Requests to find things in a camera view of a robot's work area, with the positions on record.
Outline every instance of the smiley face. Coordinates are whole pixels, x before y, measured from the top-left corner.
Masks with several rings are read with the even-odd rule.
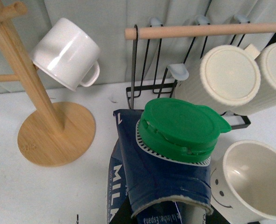
[[[213,173],[214,173],[216,170],[217,170],[217,168],[215,168],[215,169],[213,170],[212,174],[211,174],[211,185],[214,184],[214,188],[215,188],[215,189],[218,189],[218,188],[219,188],[218,190],[220,190],[220,191],[217,193],[217,195],[213,195],[213,194],[212,194],[212,197],[214,198],[214,200],[215,200],[219,205],[221,205],[221,206],[223,206],[223,207],[225,207],[225,208],[231,208],[231,209],[233,209],[231,205],[225,205],[226,203],[223,203],[223,202],[222,202],[222,201],[226,201],[226,200],[225,200],[225,199],[226,199],[226,196],[225,196],[224,192],[222,191],[222,189],[220,188],[219,180],[218,180],[217,178],[214,178],[214,177],[213,177]]]

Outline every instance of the white countertop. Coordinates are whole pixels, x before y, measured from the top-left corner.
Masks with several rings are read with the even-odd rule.
[[[17,146],[23,121],[35,111],[25,92],[0,94],[0,223],[79,224],[106,223],[106,189],[110,155],[118,134],[113,111],[128,109],[125,88],[130,83],[48,90],[52,102],[71,101],[95,117],[96,135],[87,152],[74,162],[40,167],[29,162]],[[135,109],[155,98],[143,93]],[[245,129],[221,134],[212,154],[219,159],[238,140],[258,140],[276,148],[276,107],[249,116]]]

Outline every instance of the black metal mug rack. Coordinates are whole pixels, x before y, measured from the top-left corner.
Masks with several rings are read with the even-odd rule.
[[[157,94],[158,98],[160,98],[162,93],[170,94],[169,97],[171,98],[172,94],[173,94],[173,91],[174,91],[174,89],[177,85],[177,80],[174,80],[173,83],[165,83],[165,79],[166,79],[167,73],[168,73],[168,68],[165,69],[162,82],[160,84],[156,83],[157,82],[157,71],[158,71],[158,65],[159,65],[159,59],[160,59],[162,39],[159,39],[158,51],[157,51],[157,55],[156,55],[156,69],[155,69],[153,84],[143,85],[144,78],[145,78],[146,61],[147,61],[147,57],[148,57],[148,50],[149,50],[149,43],[150,43],[150,39],[148,39],[146,50],[145,50],[145,57],[144,57],[144,64],[143,64],[141,82],[140,82],[140,85],[135,86],[136,60],[137,60],[137,48],[138,48],[138,26],[135,25],[134,28],[136,29],[137,35],[136,35],[136,39],[133,40],[131,86],[126,88],[127,103],[128,103],[129,109],[134,109],[134,99],[140,97],[142,91],[152,90],[152,93]],[[241,36],[241,39],[240,39],[237,46],[239,46],[241,44],[241,41],[243,40],[244,36],[245,36],[245,34],[243,34]],[[205,37],[205,41],[204,41],[204,44],[203,44],[203,47],[202,47],[200,58],[203,56],[207,38],[208,38],[208,36]],[[230,45],[233,44],[235,38],[236,38],[236,35],[233,36],[233,38],[230,42]],[[185,55],[185,58],[182,62],[183,64],[186,63],[186,60],[189,56],[189,53],[190,53],[190,51],[193,47],[193,44],[194,44],[195,40],[196,40],[196,37],[193,37],[192,42],[191,42],[191,44],[190,44],[190,46],[187,50],[187,53]],[[249,120],[248,116],[241,116],[241,115],[238,115],[238,114],[233,114],[233,116],[239,116],[243,120],[242,124],[231,125],[233,130],[234,129],[246,128],[251,124],[251,121]]]

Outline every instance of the wooden pole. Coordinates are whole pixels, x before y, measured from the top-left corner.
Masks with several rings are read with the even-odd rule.
[[[79,104],[51,103],[37,67],[33,66],[10,21],[24,11],[22,3],[4,7],[0,0],[0,50],[15,74],[0,75],[0,81],[18,79],[37,109],[19,130],[20,152],[37,165],[61,166],[76,160],[90,147],[95,136],[95,120],[90,111]]]
[[[0,18],[4,19],[9,14],[11,13],[4,9],[0,0]],[[0,22],[0,50],[14,73],[18,76],[37,111],[41,114],[43,118],[41,122],[45,123],[45,128],[50,133],[62,132],[64,130],[63,123],[56,115],[50,98],[33,66],[33,62],[30,60],[10,20]]]
[[[212,35],[276,33],[276,22],[223,24],[201,26],[146,27],[139,28],[139,39],[161,39]],[[136,29],[125,29],[125,39],[136,39]]]

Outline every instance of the white ceramic mug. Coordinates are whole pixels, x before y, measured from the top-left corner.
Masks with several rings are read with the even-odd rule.
[[[253,140],[232,144],[212,165],[211,204],[231,224],[276,220],[276,150]]]
[[[263,49],[256,61],[261,73],[260,89],[249,103],[232,109],[240,115],[250,115],[276,105],[276,43]]]
[[[222,45],[211,49],[189,69],[189,78],[179,83],[175,98],[206,105],[218,113],[244,105],[257,94],[260,72],[255,62],[259,51]]]
[[[99,77],[98,45],[77,25],[61,18],[32,50],[33,63],[72,91],[81,84],[88,87]],[[82,82],[91,67],[94,74]]]

